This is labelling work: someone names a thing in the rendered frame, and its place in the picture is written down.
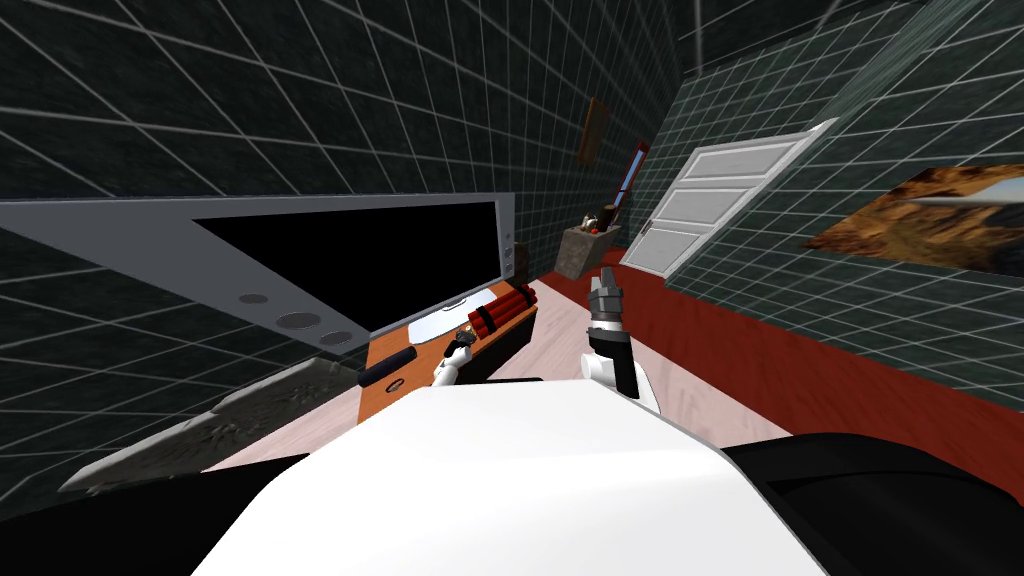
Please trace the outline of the grey stone slab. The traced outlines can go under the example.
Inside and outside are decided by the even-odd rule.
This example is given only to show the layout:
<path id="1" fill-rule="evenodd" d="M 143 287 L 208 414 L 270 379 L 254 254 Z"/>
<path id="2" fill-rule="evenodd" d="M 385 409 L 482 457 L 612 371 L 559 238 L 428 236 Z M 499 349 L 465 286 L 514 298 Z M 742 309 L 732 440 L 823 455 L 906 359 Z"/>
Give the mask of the grey stone slab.
<path id="1" fill-rule="evenodd" d="M 339 363 L 309 359 L 84 466 L 59 490 L 98 490 L 201 472 L 355 386 L 358 376 Z"/>

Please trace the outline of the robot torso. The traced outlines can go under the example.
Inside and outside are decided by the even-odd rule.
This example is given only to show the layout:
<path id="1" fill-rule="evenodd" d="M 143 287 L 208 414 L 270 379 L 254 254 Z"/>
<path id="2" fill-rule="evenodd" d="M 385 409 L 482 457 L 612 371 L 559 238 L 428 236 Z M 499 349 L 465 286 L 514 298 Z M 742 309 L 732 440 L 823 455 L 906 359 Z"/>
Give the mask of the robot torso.
<path id="1" fill-rule="evenodd" d="M 828 576 L 716 447 L 589 380 L 414 390 L 193 576 Z"/>

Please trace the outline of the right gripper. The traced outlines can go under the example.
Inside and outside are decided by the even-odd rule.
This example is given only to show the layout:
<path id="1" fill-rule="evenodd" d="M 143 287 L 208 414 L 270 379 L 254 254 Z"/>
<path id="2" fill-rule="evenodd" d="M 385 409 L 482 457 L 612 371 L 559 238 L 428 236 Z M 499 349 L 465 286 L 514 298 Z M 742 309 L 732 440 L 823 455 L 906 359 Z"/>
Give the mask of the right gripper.
<path id="1" fill-rule="evenodd" d="M 623 290 L 618 288 L 611 268 L 601 269 L 601 280 L 598 276 L 591 278 L 591 290 L 587 295 L 591 320 L 622 323 Z"/>

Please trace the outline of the red rolled towels bundle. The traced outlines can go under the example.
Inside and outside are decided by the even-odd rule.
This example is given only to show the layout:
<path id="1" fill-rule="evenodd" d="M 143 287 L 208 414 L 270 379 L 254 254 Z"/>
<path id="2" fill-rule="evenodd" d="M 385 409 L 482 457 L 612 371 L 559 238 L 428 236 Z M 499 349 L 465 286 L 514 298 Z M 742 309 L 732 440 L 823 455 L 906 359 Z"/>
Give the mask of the red rolled towels bundle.
<path id="1" fill-rule="evenodd" d="M 496 300 L 468 314 L 467 329 L 478 338 L 494 335 L 499 328 L 531 308 L 537 302 L 535 289 L 521 285 Z"/>

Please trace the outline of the brown wall picture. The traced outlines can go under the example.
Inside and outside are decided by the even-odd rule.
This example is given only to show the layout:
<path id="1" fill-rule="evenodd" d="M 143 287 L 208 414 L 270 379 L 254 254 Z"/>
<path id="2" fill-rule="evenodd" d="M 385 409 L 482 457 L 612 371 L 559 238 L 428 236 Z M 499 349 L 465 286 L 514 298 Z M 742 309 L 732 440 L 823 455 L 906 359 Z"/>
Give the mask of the brown wall picture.
<path id="1" fill-rule="evenodd" d="M 596 97 L 590 99 L 583 133 L 577 153 L 577 163 L 589 166 L 596 162 L 611 120 L 610 110 Z"/>

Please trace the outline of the brown landscape painting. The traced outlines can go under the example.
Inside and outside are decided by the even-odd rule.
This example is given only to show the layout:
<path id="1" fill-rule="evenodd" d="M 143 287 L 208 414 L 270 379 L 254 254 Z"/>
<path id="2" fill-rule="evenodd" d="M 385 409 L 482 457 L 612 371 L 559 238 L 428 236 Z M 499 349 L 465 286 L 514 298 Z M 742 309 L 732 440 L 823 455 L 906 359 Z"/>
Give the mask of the brown landscape painting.
<path id="1" fill-rule="evenodd" d="M 1024 278 L 1024 164 L 926 169 L 806 245 Z"/>

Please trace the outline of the grey framed mirror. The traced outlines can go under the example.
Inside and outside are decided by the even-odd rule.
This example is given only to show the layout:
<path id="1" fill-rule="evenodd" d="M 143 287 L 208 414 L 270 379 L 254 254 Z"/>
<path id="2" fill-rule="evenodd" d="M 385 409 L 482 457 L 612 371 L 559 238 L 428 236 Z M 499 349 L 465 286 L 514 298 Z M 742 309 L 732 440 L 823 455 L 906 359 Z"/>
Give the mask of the grey framed mirror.
<path id="1" fill-rule="evenodd" d="M 333 354 L 514 270 L 511 193 L 0 202 L 0 227 Z"/>

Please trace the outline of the brown stone cabinet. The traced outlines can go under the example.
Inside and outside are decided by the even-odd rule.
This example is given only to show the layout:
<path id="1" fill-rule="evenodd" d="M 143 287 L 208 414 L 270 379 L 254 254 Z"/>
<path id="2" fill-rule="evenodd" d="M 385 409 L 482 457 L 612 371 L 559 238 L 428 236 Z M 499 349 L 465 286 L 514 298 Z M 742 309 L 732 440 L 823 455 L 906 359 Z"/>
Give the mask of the brown stone cabinet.
<path id="1" fill-rule="evenodd" d="M 579 225 L 566 229 L 554 271 L 578 280 L 596 268 L 617 238 L 617 211 L 616 205 L 605 205 L 594 214 L 587 213 Z"/>

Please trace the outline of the orange vanity counter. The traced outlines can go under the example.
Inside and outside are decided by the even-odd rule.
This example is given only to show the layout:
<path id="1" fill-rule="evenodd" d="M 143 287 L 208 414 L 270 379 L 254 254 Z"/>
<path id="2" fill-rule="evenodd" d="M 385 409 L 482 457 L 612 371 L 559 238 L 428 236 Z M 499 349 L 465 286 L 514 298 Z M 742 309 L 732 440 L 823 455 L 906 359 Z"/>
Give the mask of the orange vanity counter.
<path id="1" fill-rule="evenodd" d="M 515 316 L 503 318 L 504 324 L 489 335 L 477 339 L 471 346 L 471 359 L 466 367 L 467 379 L 480 383 L 488 379 L 532 337 L 537 304 L 521 308 Z M 428 387 L 434 381 L 433 372 L 444 359 L 449 344 L 461 331 L 472 327 L 469 321 L 443 335 L 417 345 L 417 357 L 381 380 L 362 388 L 357 421 L 360 423 L 413 390 Z M 372 367 L 386 358 L 411 346 L 409 328 L 401 326 L 369 343 L 367 366 Z"/>

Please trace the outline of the red framed window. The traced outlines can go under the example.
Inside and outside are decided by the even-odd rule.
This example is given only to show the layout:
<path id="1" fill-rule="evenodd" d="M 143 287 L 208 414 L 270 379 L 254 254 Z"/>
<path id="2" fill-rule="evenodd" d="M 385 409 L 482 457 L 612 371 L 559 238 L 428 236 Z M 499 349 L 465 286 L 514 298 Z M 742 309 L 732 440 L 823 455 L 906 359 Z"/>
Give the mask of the red framed window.
<path id="1" fill-rule="evenodd" d="M 630 193 L 633 183 L 638 176 L 640 170 L 642 169 L 643 163 L 650 151 L 650 147 L 643 140 L 639 141 L 635 147 L 633 157 L 624 176 L 621 180 L 618 191 L 613 201 L 613 205 L 616 209 L 620 209 L 623 205 L 625 199 Z"/>

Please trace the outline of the black cylinder bar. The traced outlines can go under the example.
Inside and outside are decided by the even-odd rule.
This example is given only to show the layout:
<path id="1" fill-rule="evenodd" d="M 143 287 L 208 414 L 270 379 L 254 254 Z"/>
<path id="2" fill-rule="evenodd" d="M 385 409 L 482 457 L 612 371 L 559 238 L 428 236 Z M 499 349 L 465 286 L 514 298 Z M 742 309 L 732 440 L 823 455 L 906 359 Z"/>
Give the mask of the black cylinder bar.
<path id="1" fill-rule="evenodd" d="M 399 349 L 362 370 L 357 377 L 357 384 L 362 388 L 369 387 L 409 365 L 416 358 L 415 346 Z"/>

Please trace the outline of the white panel door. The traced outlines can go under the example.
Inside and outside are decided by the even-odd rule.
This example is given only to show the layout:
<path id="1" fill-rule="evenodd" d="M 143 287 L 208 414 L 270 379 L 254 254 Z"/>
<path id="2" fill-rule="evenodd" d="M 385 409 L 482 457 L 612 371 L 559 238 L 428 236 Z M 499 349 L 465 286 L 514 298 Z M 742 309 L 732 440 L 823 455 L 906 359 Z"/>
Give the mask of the white panel door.
<path id="1" fill-rule="evenodd" d="M 620 262 L 669 278 L 837 121 L 694 149 Z"/>

